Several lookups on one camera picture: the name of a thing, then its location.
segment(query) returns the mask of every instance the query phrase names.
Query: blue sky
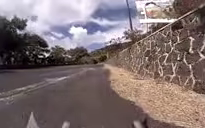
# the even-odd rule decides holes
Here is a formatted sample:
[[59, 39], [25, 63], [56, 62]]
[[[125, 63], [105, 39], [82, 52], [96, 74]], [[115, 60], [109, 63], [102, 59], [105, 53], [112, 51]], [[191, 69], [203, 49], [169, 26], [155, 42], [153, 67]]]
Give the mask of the blue sky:
[[[129, 0], [134, 25], [134, 0]], [[29, 32], [50, 46], [100, 47], [129, 28], [125, 0], [0, 0], [0, 15], [27, 18]]]

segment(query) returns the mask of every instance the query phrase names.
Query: sign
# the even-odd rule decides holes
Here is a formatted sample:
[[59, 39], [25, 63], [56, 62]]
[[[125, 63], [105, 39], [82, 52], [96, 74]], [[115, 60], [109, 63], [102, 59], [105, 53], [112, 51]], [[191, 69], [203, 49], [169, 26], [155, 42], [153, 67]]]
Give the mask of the sign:
[[136, 0], [140, 23], [171, 23], [175, 21], [173, 0]]

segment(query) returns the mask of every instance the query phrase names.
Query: stone wall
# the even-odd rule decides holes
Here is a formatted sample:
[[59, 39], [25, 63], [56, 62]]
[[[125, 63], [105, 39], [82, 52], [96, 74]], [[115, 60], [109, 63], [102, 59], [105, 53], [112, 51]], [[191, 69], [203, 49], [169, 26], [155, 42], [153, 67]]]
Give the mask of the stone wall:
[[205, 5], [109, 62], [141, 76], [163, 79], [205, 94]]

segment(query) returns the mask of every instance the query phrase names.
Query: pole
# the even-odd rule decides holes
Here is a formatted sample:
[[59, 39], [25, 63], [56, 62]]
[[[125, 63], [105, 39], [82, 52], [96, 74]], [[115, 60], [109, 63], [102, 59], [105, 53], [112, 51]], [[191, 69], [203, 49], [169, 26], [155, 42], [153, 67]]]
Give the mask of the pole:
[[127, 4], [127, 7], [128, 7], [128, 17], [129, 17], [130, 30], [133, 31], [132, 16], [131, 16], [131, 11], [130, 11], [128, 0], [126, 0], [126, 4]]

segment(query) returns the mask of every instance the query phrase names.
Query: dirt shoulder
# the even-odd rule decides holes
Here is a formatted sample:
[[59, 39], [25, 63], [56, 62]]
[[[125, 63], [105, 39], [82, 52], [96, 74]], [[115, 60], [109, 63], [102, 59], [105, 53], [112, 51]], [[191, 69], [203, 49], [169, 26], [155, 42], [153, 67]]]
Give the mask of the dirt shoulder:
[[105, 65], [110, 70], [112, 89], [122, 98], [135, 102], [151, 117], [186, 128], [205, 128], [205, 95], [181, 86], [140, 79], [124, 69]]

